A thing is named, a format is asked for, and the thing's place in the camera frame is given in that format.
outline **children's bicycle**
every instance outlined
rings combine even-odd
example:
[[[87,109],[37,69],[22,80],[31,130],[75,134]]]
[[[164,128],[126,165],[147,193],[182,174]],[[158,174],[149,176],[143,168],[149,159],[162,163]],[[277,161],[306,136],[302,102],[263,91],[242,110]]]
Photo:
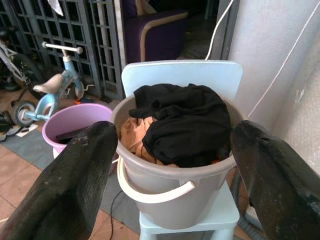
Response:
[[[54,45],[47,42],[43,42],[42,46],[44,48],[62,50],[65,70],[63,73],[54,75],[46,83],[34,86],[34,91],[46,94],[40,99],[37,106],[28,100],[19,101],[14,105],[12,120],[22,127],[29,126],[33,121],[47,121],[58,109],[62,96],[67,95],[69,86],[71,90],[68,92],[73,93],[73,98],[81,99],[84,96],[84,85],[80,81],[71,57],[67,53],[67,51],[70,51],[81,54],[83,49],[81,47]]]

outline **textured wall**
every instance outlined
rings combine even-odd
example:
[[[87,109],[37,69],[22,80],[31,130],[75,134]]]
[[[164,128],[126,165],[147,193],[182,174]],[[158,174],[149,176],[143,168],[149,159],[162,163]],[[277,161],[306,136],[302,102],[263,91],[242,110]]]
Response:
[[[245,114],[251,112],[271,83],[318,1],[240,1],[229,60],[243,67],[235,102]],[[272,128],[319,26],[320,8],[251,120]]]
[[[320,31],[299,69],[273,134],[320,175]]]

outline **purple armchair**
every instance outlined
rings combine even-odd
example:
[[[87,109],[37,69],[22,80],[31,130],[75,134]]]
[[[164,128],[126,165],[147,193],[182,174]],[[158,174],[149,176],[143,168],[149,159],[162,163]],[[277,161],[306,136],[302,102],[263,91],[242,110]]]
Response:
[[[135,0],[122,0],[127,62],[174,60],[182,52],[186,10],[138,16]]]

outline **white bucket handle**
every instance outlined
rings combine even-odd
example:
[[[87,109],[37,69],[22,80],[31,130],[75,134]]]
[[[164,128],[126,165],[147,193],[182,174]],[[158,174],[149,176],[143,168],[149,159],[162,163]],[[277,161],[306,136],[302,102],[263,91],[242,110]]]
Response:
[[[124,193],[133,200],[145,204],[159,204],[168,202],[185,195],[196,187],[192,181],[188,181],[184,185],[164,193],[145,194],[138,192],[129,183],[130,180],[127,176],[124,159],[121,156],[119,156],[118,160],[117,175],[120,187],[122,188]]]

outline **metal gate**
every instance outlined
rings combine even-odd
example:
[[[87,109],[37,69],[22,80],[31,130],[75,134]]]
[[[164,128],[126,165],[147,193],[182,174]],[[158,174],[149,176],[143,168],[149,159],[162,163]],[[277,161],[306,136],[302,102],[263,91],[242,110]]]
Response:
[[[33,52],[46,67],[63,67],[63,55],[43,49],[42,42],[82,47],[73,54],[76,71],[84,84],[94,84],[98,97],[123,99],[121,65],[115,10],[112,0],[60,0],[64,16],[56,14],[47,0],[1,0],[0,24],[17,26],[12,40],[18,52]]]

